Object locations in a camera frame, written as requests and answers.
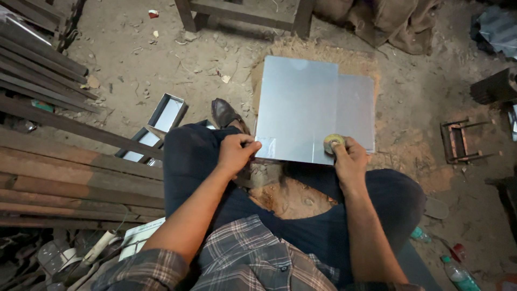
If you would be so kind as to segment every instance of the yellow grinding disc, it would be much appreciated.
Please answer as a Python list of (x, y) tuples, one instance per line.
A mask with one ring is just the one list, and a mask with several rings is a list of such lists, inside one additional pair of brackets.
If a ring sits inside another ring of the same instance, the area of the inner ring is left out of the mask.
[(345, 138), (344, 136), (338, 134), (331, 134), (325, 137), (323, 140), (323, 148), (325, 149), (325, 152), (331, 155), (334, 154), (334, 151), (332, 150), (333, 142), (345, 144)]

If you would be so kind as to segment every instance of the forearm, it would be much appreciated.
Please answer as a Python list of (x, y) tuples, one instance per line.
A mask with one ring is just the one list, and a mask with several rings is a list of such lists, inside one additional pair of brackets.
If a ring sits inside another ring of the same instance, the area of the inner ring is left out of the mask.
[(147, 240), (142, 250), (174, 251), (189, 264), (203, 242), (231, 176), (216, 167), (187, 201)]
[(345, 205), (355, 281), (408, 283), (384, 234), (366, 186), (347, 193)]

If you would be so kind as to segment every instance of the wooden stool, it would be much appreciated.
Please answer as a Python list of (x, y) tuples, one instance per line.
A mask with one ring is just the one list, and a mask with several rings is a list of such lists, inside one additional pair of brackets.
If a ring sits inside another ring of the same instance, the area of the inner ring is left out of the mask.
[(291, 31), (291, 35), (308, 38), (312, 10), (316, 0), (298, 0), (294, 16), (271, 13), (256, 8), (218, 0), (175, 0), (186, 31), (197, 32), (206, 25), (210, 15)]

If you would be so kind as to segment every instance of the shirt sleeve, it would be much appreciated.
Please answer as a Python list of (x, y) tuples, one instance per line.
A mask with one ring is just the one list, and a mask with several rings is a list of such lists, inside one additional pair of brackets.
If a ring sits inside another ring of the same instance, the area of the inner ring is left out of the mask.
[(95, 281), (92, 290), (173, 290), (188, 269), (183, 257), (175, 252), (146, 250), (111, 267)]
[(344, 291), (425, 291), (415, 284), (396, 284), (383, 282), (359, 282), (348, 285)]

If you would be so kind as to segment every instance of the hand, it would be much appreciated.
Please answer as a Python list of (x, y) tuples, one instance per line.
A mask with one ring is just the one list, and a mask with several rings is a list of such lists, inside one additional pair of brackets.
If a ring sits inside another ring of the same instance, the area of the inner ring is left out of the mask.
[(336, 173), (345, 197), (366, 190), (366, 150), (353, 138), (345, 137), (345, 144), (335, 143), (332, 149), (336, 154)]
[(250, 156), (256, 153), (262, 144), (245, 134), (228, 135), (221, 142), (217, 168), (234, 177), (244, 168)]

